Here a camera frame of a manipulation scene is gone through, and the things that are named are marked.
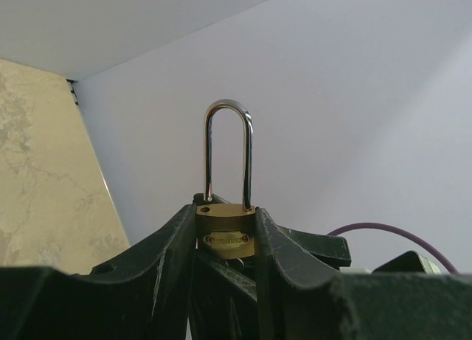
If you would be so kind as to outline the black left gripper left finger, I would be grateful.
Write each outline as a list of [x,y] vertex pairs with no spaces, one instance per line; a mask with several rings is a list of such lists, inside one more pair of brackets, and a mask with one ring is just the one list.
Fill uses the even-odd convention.
[[1,268],[2,339],[184,339],[194,204],[88,275]]

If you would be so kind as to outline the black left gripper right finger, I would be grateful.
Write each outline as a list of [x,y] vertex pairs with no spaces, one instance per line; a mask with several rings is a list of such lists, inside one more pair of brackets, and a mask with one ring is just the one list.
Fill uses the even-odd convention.
[[257,209],[262,339],[469,339],[471,277],[345,274],[311,255]]

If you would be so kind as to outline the small long-shackle brass padlock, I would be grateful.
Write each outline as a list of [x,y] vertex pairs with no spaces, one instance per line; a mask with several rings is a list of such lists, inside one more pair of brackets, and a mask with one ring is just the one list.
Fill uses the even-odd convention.
[[[240,204],[216,204],[212,191],[212,121],[229,109],[243,124],[243,193]],[[255,207],[251,204],[253,124],[249,111],[235,100],[222,99],[207,109],[204,119],[204,204],[196,210],[198,247],[223,260],[254,255]]]

